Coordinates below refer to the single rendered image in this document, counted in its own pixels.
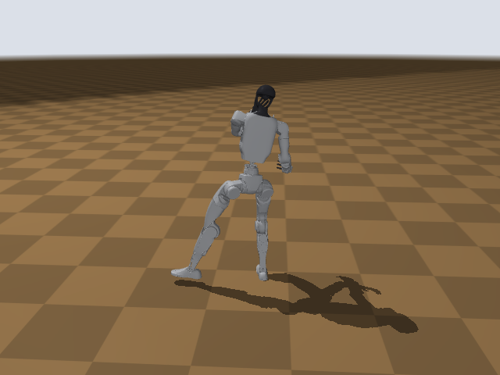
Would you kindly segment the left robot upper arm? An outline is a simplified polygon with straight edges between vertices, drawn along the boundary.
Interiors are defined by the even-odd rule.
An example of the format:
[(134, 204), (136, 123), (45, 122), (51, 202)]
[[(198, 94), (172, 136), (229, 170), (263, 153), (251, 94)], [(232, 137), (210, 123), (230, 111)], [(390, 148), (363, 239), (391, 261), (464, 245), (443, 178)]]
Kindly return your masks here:
[(231, 133), (236, 136), (240, 137), (241, 136), (241, 125), (245, 121), (245, 117), (247, 114), (243, 113), (242, 111), (236, 110), (234, 112), (234, 115), (231, 118)]

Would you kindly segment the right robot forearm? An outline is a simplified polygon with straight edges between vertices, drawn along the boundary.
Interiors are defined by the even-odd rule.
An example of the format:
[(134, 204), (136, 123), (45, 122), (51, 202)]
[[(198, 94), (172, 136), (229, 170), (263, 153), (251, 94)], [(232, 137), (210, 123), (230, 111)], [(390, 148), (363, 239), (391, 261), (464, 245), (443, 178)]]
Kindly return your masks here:
[(292, 171), (293, 166), (291, 165), (291, 156), (289, 155), (289, 163), (283, 163), (281, 164), (281, 169), (283, 173), (290, 173)]

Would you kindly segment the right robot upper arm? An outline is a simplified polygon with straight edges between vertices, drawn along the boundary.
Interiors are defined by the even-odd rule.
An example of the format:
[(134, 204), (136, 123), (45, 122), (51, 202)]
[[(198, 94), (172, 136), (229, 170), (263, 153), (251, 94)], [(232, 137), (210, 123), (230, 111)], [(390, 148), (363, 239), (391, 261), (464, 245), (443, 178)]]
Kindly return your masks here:
[(280, 154), (278, 154), (278, 159), (281, 164), (289, 163), (289, 127), (285, 122), (277, 121), (277, 134), (279, 134), (279, 147)]

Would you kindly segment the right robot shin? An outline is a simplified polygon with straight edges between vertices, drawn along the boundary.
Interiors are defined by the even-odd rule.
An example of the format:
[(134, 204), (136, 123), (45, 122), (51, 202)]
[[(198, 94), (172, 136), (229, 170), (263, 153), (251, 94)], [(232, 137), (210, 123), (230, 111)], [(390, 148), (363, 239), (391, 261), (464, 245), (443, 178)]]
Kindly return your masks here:
[(260, 273), (262, 272), (262, 268), (264, 272), (266, 272), (266, 253), (268, 249), (268, 223), (265, 220), (265, 233), (260, 234), (256, 232), (257, 235), (257, 249), (259, 253), (259, 267)]

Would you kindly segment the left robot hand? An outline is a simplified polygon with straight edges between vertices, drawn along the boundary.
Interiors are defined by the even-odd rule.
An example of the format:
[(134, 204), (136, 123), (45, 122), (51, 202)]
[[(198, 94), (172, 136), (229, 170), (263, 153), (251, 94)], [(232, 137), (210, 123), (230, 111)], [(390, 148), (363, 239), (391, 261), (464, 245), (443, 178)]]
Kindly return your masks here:
[[(258, 103), (259, 103), (259, 105), (260, 105), (260, 106), (263, 106), (263, 107), (264, 107), (264, 106), (265, 106), (265, 105), (269, 102), (269, 100), (267, 100), (267, 102), (266, 102), (264, 105), (263, 105), (263, 103), (264, 103), (266, 100), (263, 100), (263, 101), (262, 101), (262, 100), (263, 100), (263, 97), (261, 97), (261, 98), (260, 98), (260, 100), (259, 100), (259, 102), (258, 102)], [(262, 102), (261, 102), (261, 101), (262, 101)], [(261, 102), (261, 103), (260, 103), (260, 102)], [(251, 111), (251, 110), (250, 110), (250, 111)], [(250, 111), (249, 111), (249, 113), (250, 113)], [(252, 113), (253, 113), (253, 112), (256, 112), (256, 111), (258, 111), (258, 107), (257, 107), (257, 105), (256, 105), (256, 102), (254, 102), (254, 106), (252, 107)]]

